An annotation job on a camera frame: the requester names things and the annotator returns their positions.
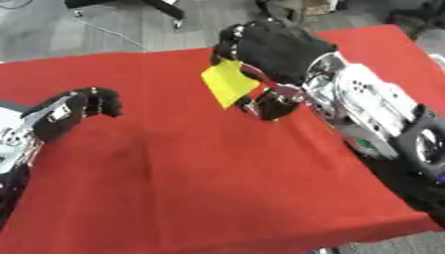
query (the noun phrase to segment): black cable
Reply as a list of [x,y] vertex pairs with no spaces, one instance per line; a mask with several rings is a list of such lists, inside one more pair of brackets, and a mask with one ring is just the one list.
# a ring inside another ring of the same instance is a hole
[[[13,2],[13,1],[15,1],[15,0],[1,0],[0,3],[9,3],[9,2]],[[4,6],[4,5],[1,5],[1,4],[0,4],[0,9],[5,9],[5,10],[17,10],[17,9],[23,8],[23,7],[25,7],[25,6],[28,6],[28,5],[31,4],[32,2],[34,2],[34,0],[28,0],[28,1],[26,1],[25,3],[19,4],[19,5],[16,5],[16,6],[12,6],[12,7]]]

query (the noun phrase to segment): red fabric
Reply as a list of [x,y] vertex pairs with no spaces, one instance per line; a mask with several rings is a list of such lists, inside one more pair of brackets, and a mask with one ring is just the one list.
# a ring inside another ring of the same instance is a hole
[[[445,76],[391,26],[321,33],[445,112]],[[36,103],[108,86],[125,116],[87,119],[48,145],[0,234],[8,254],[296,253],[438,230],[300,107],[278,123],[218,105],[210,50],[0,65],[2,98]]]

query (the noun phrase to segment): black glove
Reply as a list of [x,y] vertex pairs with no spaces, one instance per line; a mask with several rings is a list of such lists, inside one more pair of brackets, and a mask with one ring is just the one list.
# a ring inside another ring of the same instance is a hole
[[[271,81],[299,85],[317,57],[336,49],[303,29],[286,28],[280,21],[269,18],[222,30],[211,62],[216,65],[221,59],[238,60],[258,68]],[[254,73],[244,71],[244,74],[260,79]]]
[[64,96],[70,97],[66,102],[66,106],[71,112],[68,117],[54,122],[49,119],[53,112],[49,112],[33,126],[34,134],[42,141],[51,142],[61,137],[78,124],[83,117],[97,114],[117,117],[121,114],[121,104],[118,101],[117,92],[107,88],[87,87],[51,97],[24,112],[22,118],[47,108]]

